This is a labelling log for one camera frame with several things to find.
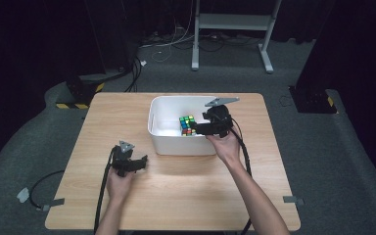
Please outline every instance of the wooden table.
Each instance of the wooden table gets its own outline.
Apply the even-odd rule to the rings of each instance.
[[[148,131],[152,100],[162,95],[239,97],[227,105],[243,131],[255,181],[280,211],[291,231],[301,221],[263,97],[251,93],[99,93],[92,101],[55,199],[48,229],[93,229],[104,169],[112,148],[135,145],[132,159],[148,155],[148,167],[133,179],[119,229],[238,231],[249,216],[225,165],[217,156],[157,155]],[[102,212],[109,195],[105,192]]]

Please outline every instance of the black curtain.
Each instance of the black curtain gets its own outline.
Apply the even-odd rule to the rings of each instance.
[[[296,87],[308,97],[338,90],[376,167],[376,1],[336,1]]]
[[[0,151],[45,108],[45,92],[65,80],[51,36],[43,2],[0,1]]]

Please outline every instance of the wrist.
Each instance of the wrist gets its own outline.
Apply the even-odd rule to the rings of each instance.
[[[122,199],[112,198],[109,200],[108,208],[111,208],[113,210],[120,210],[122,205],[123,205]]]
[[[244,169],[243,165],[241,164],[240,160],[238,159],[228,159],[225,162],[229,171],[238,171]]]

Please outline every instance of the forearm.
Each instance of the forearm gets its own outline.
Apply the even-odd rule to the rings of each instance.
[[[280,213],[240,162],[226,163],[258,234],[289,234]]]
[[[106,211],[100,221],[96,235],[117,235],[118,220],[121,214],[123,202],[109,202]]]

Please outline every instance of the metal stand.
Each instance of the metal stand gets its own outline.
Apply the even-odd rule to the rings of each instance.
[[[240,29],[266,31],[263,44],[258,45],[258,50],[267,73],[273,73],[273,66],[267,55],[267,46],[271,32],[276,22],[282,0],[276,0],[274,10],[270,16],[255,15],[226,15],[226,14],[200,14],[200,0],[197,0],[195,12],[195,34],[192,51],[192,70],[200,68],[199,33],[200,28]]]

